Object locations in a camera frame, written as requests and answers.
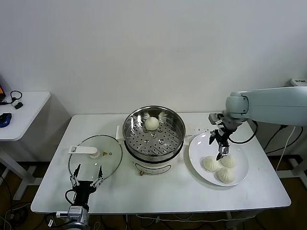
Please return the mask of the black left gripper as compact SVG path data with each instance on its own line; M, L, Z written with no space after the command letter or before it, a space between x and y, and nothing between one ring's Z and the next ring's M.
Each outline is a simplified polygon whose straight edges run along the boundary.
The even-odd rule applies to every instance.
M78 173L80 170L81 165L79 164L78 167L75 169L73 175L70 176L70 182L73 186L73 192L75 193L75 199L73 204L75 206L87 206L90 194L96 191L96 187L99 187L103 182L103 171L102 167L99 167L98 177L93 181L82 180L78 181Z

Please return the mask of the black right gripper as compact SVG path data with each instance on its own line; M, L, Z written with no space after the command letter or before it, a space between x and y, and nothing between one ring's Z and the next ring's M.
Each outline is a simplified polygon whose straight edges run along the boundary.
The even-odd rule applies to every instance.
M215 129L210 132L209 145L211 145L215 140L218 143L218 155L216 157L217 161L228 155L229 153L228 139L231 134L232 132L227 129L225 131Z

